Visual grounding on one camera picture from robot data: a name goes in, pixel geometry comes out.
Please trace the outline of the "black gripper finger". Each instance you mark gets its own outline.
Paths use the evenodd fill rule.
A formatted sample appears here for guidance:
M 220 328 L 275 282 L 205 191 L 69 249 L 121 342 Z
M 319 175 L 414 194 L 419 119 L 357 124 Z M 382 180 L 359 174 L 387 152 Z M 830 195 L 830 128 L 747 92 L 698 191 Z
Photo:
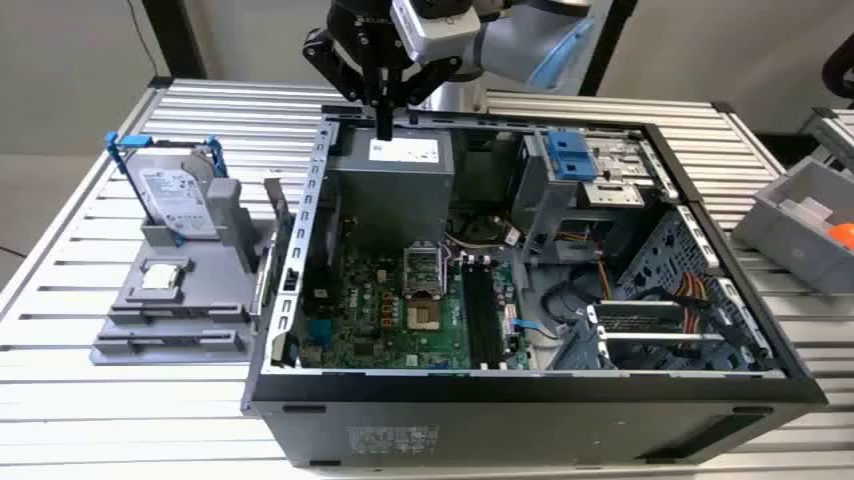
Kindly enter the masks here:
M 303 56 L 348 101 L 360 101 L 374 109 L 376 139 L 384 140 L 384 94 L 380 67 L 368 55 L 356 71 L 335 49 L 335 38 L 327 29 L 312 29 L 303 43 Z
M 462 66 L 459 56 L 428 62 L 407 79 L 403 69 L 390 68 L 384 90 L 384 139 L 392 139 L 394 112 L 398 108 L 420 104 Z

